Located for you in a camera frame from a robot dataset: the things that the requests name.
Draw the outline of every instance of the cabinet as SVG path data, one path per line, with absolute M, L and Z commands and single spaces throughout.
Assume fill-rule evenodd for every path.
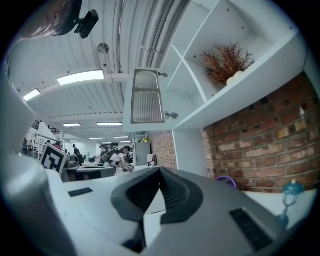
M 244 53 L 248 51 L 255 58 L 255 63 L 228 86 L 214 84 L 206 76 L 202 55 L 215 52 L 215 43 L 238 43 Z M 130 74 L 123 131 L 199 129 L 213 124 L 289 82 L 304 70 L 306 56 L 307 44 L 300 31 L 272 1 L 192 0 L 161 69 L 137 68 Z M 158 94 L 152 92 L 156 87 L 148 82 L 148 72 L 154 74 Z M 154 95 L 137 98 L 141 104 L 134 110 L 137 75 L 145 84 L 144 92 Z M 133 111 L 149 119 L 134 122 Z M 167 119 L 166 112 L 178 117 Z

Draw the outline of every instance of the teal lamp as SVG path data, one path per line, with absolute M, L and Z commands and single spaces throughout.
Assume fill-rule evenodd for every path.
M 295 179 L 288 182 L 282 188 L 282 202 L 285 206 L 281 215 L 278 216 L 280 222 L 283 223 L 285 227 L 289 224 L 289 217 L 287 216 L 288 208 L 293 206 L 299 195 L 304 191 L 304 186 L 301 185 Z

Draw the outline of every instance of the ceiling light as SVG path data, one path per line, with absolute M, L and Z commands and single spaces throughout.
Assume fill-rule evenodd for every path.
M 76 74 L 67 75 L 64 77 L 60 77 L 57 79 L 61 86 L 83 82 L 83 81 L 90 81 L 90 80 L 103 80 L 105 79 L 105 74 L 103 70 L 95 70 L 95 71 L 86 71 Z
M 27 94 L 26 96 L 24 96 L 23 99 L 27 102 L 27 101 L 31 100 L 32 98 L 38 96 L 39 94 L 40 94 L 40 91 L 38 89 L 35 89 L 32 92 L 30 92 L 29 94 Z
M 80 123 L 64 123 L 63 124 L 64 127 L 74 127 L 74 126 L 81 126 Z
M 98 126 L 122 126 L 122 122 L 97 122 Z

